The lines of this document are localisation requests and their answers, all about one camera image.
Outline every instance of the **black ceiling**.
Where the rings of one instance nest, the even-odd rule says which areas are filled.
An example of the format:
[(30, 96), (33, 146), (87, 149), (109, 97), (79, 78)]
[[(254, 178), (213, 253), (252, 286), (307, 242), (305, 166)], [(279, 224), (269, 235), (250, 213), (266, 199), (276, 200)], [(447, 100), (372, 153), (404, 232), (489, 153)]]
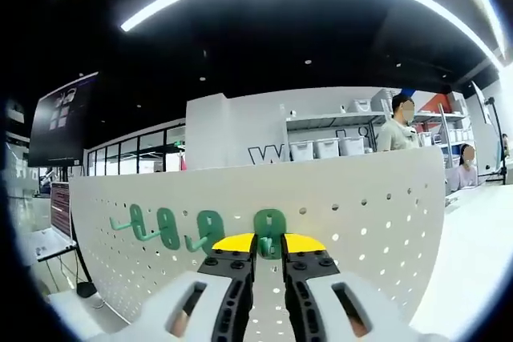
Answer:
[(459, 30), (411, 0), (184, 0), (128, 33), (118, 25), (149, 0), (23, 1), (29, 10), (10, 0), (18, 16), (7, 30), (11, 94), (30, 122), (45, 93), (101, 71), (87, 147), (183, 118), (187, 100), (218, 92), (447, 92), (484, 60)]

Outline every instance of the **pegboard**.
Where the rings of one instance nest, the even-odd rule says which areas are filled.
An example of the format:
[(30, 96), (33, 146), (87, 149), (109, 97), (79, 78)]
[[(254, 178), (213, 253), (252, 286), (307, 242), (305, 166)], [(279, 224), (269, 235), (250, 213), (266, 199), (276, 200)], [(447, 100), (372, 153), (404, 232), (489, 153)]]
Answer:
[[(217, 211), (225, 235), (253, 232), (262, 209), (284, 213), (287, 232), (320, 240), (341, 271), (368, 279), (397, 303), (409, 322), (429, 282), (438, 253), (444, 209), (444, 172), (438, 147), (202, 171), (75, 178), (72, 213), (83, 256), (99, 293), (134, 320), (141, 304), (180, 273), (195, 271), (202, 249), (196, 217)], [(143, 211), (147, 234), (158, 231), (156, 212), (170, 209), (180, 248), (160, 237), (139, 241), (129, 207)], [(254, 307), (244, 340), (294, 340), (285, 309), (281, 261), (258, 257)]]

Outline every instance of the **screw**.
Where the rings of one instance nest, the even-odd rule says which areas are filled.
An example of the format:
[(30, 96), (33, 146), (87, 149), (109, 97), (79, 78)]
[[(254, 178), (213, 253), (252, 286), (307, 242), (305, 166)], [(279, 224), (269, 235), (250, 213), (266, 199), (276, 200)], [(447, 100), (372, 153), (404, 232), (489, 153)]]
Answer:
[(333, 260), (331, 258), (323, 258), (323, 259), (321, 259), (319, 264), (321, 266), (328, 267), (328, 266), (331, 266), (333, 264)]
[(219, 262), (217, 262), (217, 259), (216, 258), (207, 258), (205, 260), (205, 264), (207, 266), (216, 266)]
[(239, 260), (235, 260), (230, 264), (231, 268), (235, 268), (236, 270), (240, 270), (244, 267), (244, 262), (240, 262)]
[(294, 270), (306, 270), (306, 264), (304, 264), (303, 262), (294, 262), (292, 267), (294, 268)]

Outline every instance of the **white partition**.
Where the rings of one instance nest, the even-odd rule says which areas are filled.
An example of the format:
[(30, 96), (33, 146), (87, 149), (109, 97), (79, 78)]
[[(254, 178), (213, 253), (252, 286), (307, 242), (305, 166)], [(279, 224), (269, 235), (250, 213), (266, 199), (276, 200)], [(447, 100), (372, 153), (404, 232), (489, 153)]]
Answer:
[[(262, 209), (284, 213), (287, 232), (319, 239), (341, 271), (371, 281), (409, 322), (430, 280), (442, 232), (444, 172), (437, 147), (202, 171), (76, 178), (72, 212), (83, 256), (99, 293), (127, 320), (180, 273), (195, 271), (205, 253), (196, 216), (217, 211), (225, 235), (253, 232)], [(143, 210), (147, 233), (158, 231), (156, 212), (176, 218), (180, 248), (157, 236), (138, 241), (129, 227), (114, 231), (109, 218), (129, 223), (129, 207)], [(258, 257), (247, 341), (293, 340), (285, 309), (280, 260)]]

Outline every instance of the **person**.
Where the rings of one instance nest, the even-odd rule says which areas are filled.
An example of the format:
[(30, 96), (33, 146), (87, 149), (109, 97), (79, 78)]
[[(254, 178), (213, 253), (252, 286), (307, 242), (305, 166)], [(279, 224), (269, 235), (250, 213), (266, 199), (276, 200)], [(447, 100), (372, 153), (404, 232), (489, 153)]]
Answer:
[(451, 191), (478, 185), (478, 170), (472, 164), (474, 157), (474, 148), (470, 144), (462, 145), (459, 166), (451, 171), (447, 180)]
[(414, 101), (399, 94), (392, 98), (394, 116), (383, 124), (376, 138), (378, 151), (406, 150), (420, 147), (417, 131), (410, 127), (414, 118)]
[(504, 145), (504, 156), (507, 158), (510, 156), (510, 146), (507, 139), (507, 135), (503, 134), (503, 145)]

